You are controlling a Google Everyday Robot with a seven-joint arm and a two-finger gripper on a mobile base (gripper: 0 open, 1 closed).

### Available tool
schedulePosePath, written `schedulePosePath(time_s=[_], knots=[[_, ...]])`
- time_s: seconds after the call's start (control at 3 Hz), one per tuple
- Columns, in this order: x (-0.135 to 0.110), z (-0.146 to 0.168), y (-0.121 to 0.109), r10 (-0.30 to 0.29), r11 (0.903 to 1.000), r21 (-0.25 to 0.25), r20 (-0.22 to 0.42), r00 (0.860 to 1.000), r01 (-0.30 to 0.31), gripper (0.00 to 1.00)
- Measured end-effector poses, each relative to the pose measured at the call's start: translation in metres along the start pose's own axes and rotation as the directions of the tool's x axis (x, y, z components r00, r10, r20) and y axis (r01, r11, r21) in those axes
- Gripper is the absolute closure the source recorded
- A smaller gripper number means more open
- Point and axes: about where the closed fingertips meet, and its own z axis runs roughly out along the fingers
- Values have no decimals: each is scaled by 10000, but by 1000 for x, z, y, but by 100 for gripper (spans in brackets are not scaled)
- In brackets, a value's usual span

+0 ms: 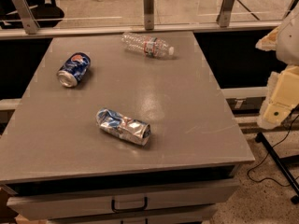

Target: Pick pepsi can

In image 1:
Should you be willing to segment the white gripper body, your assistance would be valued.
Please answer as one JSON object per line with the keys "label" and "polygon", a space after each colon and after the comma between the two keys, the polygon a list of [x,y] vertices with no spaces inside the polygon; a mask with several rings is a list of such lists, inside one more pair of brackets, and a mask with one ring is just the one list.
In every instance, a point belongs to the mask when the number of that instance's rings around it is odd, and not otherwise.
{"label": "white gripper body", "polygon": [[271,130],[279,126],[299,105],[299,67],[288,65],[280,73],[272,72],[267,89],[257,124]]}

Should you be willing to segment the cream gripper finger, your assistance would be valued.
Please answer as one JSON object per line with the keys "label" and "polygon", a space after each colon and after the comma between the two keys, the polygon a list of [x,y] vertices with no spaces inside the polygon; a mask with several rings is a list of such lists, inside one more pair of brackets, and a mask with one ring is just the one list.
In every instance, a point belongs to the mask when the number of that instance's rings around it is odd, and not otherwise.
{"label": "cream gripper finger", "polygon": [[279,27],[273,29],[256,43],[255,48],[263,51],[275,50],[277,48],[278,31]]}

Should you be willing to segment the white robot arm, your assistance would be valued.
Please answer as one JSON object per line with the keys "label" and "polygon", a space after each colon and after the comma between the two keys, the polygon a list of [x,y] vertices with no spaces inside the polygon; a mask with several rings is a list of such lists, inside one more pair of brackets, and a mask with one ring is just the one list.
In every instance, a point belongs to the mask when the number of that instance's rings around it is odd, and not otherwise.
{"label": "white robot arm", "polygon": [[263,51],[273,50],[287,67],[272,72],[267,81],[268,92],[262,103],[257,124],[266,130],[279,126],[299,105],[299,6],[277,28],[255,45]]}

